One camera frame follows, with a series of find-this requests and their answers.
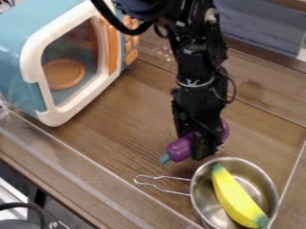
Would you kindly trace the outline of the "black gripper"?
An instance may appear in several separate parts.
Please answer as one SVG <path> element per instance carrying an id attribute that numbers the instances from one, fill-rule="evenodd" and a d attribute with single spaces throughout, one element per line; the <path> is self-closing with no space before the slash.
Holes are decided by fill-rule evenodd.
<path id="1" fill-rule="evenodd" d="M 171 91 L 177 136 L 199 131 L 193 133 L 191 158 L 201 161 L 224 147 L 221 111 L 226 107 L 229 82 L 218 80 L 199 86 L 177 84 Z"/>

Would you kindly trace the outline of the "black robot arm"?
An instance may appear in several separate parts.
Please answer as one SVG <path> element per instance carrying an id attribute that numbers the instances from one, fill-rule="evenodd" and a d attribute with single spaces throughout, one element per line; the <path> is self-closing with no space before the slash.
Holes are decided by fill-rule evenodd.
<path id="1" fill-rule="evenodd" d="M 178 139 L 161 161 L 201 160 L 222 148 L 229 127 L 221 118 L 228 98 L 229 73 L 222 67 L 228 45 L 221 16 L 213 0 L 117 0 L 131 17 L 165 29 L 158 36 L 170 42 L 177 61 L 173 114 Z"/>

